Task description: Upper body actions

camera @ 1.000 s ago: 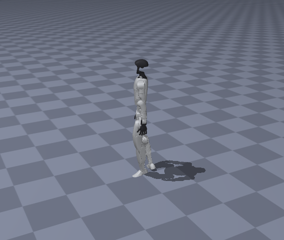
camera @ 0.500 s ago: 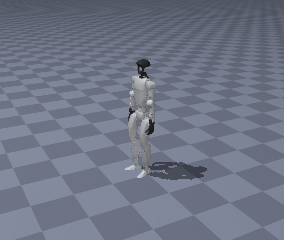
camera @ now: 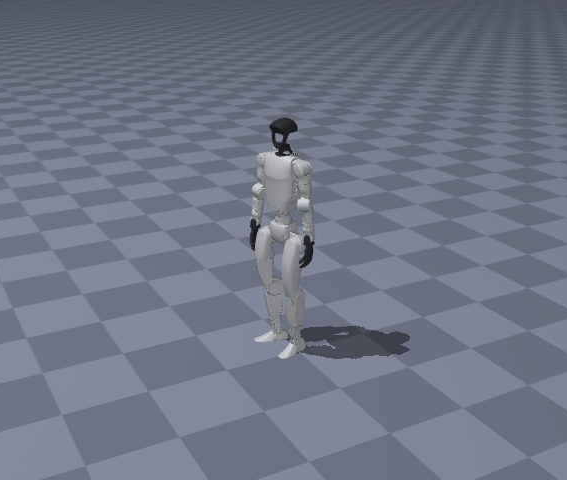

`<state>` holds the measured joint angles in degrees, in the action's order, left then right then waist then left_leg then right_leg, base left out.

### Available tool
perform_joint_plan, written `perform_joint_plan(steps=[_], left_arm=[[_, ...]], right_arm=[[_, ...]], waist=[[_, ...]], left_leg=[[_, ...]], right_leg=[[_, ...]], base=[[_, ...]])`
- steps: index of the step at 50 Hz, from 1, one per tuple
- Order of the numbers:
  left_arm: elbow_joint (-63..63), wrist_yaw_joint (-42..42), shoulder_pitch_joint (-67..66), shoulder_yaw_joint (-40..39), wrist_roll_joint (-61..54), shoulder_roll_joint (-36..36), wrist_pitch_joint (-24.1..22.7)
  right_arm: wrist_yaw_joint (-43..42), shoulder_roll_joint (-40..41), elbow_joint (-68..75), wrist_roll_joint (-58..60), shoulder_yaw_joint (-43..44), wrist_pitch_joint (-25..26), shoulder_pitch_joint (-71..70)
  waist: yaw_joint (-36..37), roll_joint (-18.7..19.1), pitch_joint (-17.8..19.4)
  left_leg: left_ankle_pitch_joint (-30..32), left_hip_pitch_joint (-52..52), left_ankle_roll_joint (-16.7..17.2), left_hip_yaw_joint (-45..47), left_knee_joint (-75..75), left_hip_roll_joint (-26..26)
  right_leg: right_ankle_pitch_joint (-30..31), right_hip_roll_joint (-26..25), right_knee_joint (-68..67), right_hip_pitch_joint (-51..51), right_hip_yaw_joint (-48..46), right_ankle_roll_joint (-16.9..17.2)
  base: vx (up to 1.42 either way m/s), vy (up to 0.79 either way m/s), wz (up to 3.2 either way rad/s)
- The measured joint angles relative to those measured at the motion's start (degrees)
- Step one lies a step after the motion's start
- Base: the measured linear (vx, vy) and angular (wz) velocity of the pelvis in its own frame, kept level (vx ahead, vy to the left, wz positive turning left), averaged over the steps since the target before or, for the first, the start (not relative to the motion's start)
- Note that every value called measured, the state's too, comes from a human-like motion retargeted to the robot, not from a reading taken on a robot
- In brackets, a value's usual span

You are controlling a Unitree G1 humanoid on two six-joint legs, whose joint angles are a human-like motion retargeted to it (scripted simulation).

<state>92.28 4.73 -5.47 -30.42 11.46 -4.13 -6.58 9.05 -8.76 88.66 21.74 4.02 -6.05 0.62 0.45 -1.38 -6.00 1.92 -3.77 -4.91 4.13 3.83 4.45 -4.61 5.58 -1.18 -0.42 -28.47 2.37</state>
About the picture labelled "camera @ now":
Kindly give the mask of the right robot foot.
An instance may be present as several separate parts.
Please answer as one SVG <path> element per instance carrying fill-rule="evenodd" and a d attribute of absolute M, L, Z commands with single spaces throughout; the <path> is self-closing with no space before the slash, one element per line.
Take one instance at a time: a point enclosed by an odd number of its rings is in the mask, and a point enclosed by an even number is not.
<path fill-rule="evenodd" d="M 269 331 L 269 332 L 267 332 L 267 333 L 265 333 L 261 336 L 255 337 L 254 341 L 255 342 L 271 342 L 271 341 L 275 341 L 275 340 L 283 340 L 283 339 L 288 339 L 288 338 L 289 338 L 288 332 L 285 329 L 281 329 L 280 334 L 277 334 L 277 333 L 273 334 L 273 332 L 271 330 L 271 331 Z"/>

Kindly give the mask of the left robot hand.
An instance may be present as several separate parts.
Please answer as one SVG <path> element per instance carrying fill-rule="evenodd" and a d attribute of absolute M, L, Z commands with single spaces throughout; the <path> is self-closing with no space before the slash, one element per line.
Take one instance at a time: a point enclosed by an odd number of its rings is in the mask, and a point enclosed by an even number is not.
<path fill-rule="evenodd" d="M 313 255 L 313 245 L 314 245 L 314 241 L 312 241 L 310 243 L 310 236 L 305 235 L 304 236 L 304 243 L 303 243 L 306 247 L 305 247 L 305 252 L 304 252 L 304 256 L 302 257 L 302 259 L 299 261 L 299 264 L 301 264 L 304 261 L 304 264 L 302 264 L 302 266 L 300 266 L 299 268 L 304 268 L 306 267 L 312 260 L 312 255 Z"/>

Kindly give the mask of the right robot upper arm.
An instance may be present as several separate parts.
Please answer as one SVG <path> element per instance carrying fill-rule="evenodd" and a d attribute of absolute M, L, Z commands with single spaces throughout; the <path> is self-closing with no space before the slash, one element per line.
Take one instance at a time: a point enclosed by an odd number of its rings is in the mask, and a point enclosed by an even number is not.
<path fill-rule="evenodd" d="M 265 182 L 264 182 L 264 158 L 268 152 L 263 152 L 257 155 L 257 179 L 258 183 L 252 187 L 252 193 L 259 198 L 265 197 Z"/>

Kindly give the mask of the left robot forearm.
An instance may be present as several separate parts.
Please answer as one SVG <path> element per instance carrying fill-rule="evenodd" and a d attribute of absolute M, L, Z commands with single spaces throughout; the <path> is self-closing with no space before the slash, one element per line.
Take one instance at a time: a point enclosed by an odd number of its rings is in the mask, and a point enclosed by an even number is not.
<path fill-rule="evenodd" d="M 304 240 L 304 236 L 308 235 L 310 236 L 310 243 L 311 243 L 312 241 L 315 240 L 314 221 L 313 221 L 314 212 L 313 212 L 313 205 L 311 199 L 309 199 L 308 208 L 309 211 L 301 212 L 301 218 L 302 218 L 302 226 L 303 226 L 303 240 Z"/>

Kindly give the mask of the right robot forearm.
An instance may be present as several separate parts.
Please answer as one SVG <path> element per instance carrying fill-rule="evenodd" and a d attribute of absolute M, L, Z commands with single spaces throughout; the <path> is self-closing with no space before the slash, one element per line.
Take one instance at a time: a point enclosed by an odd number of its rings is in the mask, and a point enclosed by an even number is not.
<path fill-rule="evenodd" d="M 252 216 L 250 218 L 250 223 L 251 223 L 251 219 L 256 219 L 256 226 L 260 225 L 262 222 L 262 214 L 263 214 L 263 205 L 265 203 L 265 198 L 259 198 L 256 195 L 254 195 L 252 193 L 252 197 L 253 197 L 253 206 L 252 206 Z"/>

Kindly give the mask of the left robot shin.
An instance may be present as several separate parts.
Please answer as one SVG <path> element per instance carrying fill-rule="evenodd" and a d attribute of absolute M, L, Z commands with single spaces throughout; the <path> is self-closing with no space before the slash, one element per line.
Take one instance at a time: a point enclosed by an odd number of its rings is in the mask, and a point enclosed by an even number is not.
<path fill-rule="evenodd" d="M 291 302 L 291 299 L 286 297 L 285 308 L 286 308 L 286 319 L 289 326 L 289 333 L 291 338 L 291 344 L 294 346 L 300 343 L 300 332 L 301 325 L 305 314 L 305 292 L 299 290 L 295 301 Z M 293 338 L 293 341 L 292 341 Z"/>

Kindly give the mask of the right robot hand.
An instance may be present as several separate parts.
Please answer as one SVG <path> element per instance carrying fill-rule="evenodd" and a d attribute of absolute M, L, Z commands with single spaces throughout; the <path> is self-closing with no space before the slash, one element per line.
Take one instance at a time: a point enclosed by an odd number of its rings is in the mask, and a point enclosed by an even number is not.
<path fill-rule="evenodd" d="M 250 233 L 250 245 L 251 248 L 255 251 L 256 236 L 257 236 L 258 228 L 260 228 L 260 225 L 256 226 L 256 219 L 254 218 L 251 219 L 250 228 L 252 228 Z"/>

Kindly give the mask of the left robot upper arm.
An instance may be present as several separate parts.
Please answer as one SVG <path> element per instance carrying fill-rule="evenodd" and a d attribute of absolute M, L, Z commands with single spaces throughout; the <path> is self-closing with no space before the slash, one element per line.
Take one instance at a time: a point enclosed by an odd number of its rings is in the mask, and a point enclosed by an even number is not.
<path fill-rule="evenodd" d="M 312 166 L 309 162 L 296 159 L 292 162 L 293 172 L 298 178 L 300 199 L 297 199 L 297 209 L 299 211 L 309 211 L 308 202 L 311 194 L 311 174 Z"/>

